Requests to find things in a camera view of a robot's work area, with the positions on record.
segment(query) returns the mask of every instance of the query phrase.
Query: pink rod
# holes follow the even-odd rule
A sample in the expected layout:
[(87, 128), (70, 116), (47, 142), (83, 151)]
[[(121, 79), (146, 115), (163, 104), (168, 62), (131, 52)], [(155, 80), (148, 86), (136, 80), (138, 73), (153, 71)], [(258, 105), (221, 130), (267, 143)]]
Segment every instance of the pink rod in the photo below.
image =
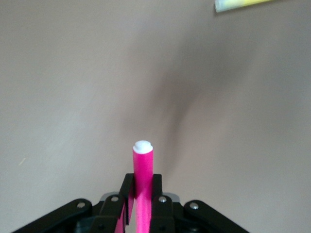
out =
[(153, 153), (153, 147), (148, 141), (138, 141), (133, 147), (136, 233), (148, 233), (150, 228)]

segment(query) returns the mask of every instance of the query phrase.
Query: black plastic part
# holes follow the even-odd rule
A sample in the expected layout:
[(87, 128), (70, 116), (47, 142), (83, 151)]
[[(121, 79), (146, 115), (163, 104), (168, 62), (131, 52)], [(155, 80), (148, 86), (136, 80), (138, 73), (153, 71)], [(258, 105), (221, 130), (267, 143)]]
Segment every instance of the black plastic part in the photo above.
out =
[[(190, 207), (191, 203), (198, 205), (197, 209)], [(248, 233), (238, 224), (231, 221), (229, 218), (223, 216), (218, 211), (214, 210), (209, 205), (200, 200), (192, 200), (184, 206), (185, 217), (195, 220), (196, 223), (203, 226), (210, 232), (217, 233)]]
[(125, 198), (109, 196), (95, 216), (89, 233), (124, 233), (126, 224)]
[(66, 229), (70, 225), (74, 226), (78, 219), (91, 214), (91, 202), (86, 199), (76, 199), (18, 229), (15, 233), (50, 233), (62, 227)]
[(162, 196), (162, 175), (154, 174), (152, 178), (152, 197), (153, 200), (156, 196)]
[(152, 218), (150, 233), (175, 233), (175, 222), (173, 218), (173, 202), (168, 196), (155, 196), (152, 201)]
[(134, 198), (135, 198), (135, 180), (133, 173), (127, 173), (123, 180), (119, 194), (125, 198), (126, 224), (130, 224)]

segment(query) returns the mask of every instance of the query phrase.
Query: white cap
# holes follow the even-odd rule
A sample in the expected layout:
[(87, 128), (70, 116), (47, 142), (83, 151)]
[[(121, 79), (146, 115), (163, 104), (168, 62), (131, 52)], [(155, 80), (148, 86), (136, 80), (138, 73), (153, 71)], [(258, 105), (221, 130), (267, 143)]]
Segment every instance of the white cap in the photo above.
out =
[(151, 152), (154, 148), (151, 146), (151, 143), (148, 141), (138, 141), (133, 146), (133, 150), (137, 154), (147, 154)]

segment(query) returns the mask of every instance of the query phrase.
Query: yellow object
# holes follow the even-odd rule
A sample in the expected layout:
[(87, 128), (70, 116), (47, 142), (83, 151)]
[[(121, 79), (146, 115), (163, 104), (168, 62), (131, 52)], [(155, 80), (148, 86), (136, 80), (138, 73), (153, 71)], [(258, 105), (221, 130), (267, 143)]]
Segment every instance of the yellow object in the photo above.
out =
[(272, 0), (215, 0), (216, 12), (227, 11)]

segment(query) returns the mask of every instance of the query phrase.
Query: pink cylinder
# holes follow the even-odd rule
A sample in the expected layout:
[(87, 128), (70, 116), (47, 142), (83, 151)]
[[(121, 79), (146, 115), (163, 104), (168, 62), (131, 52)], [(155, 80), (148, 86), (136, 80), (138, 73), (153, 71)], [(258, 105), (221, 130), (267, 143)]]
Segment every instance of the pink cylinder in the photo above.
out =
[(133, 147), (136, 233), (148, 233), (151, 221), (153, 177), (153, 147), (150, 142), (138, 141)]

